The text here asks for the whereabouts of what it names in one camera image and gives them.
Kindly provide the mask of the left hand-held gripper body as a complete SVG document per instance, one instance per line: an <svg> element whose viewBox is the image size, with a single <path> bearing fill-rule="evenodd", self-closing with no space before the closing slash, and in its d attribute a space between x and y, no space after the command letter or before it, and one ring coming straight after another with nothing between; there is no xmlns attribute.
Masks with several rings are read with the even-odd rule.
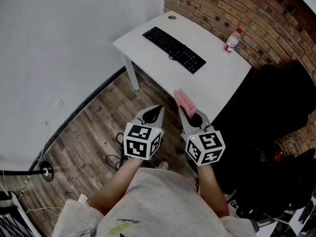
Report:
<svg viewBox="0 0 316 237"><path fill-rule="evenodd" d="M162 122L145 123L139 118L128 122L123 135L124 154L149 160L159 149L164 135Z"/></svg>

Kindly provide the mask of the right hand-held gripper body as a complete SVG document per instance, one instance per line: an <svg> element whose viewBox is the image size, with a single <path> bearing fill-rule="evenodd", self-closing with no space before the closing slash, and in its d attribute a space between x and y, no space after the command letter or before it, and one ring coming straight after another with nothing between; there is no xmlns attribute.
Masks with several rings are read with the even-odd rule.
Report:
<svg viewBox="0 0 316 237"><path fill-rule="evenodd" d="M197 166L219 161L226 148L220 131L213 126L183 129L183 139L184 152Z"/></svg>

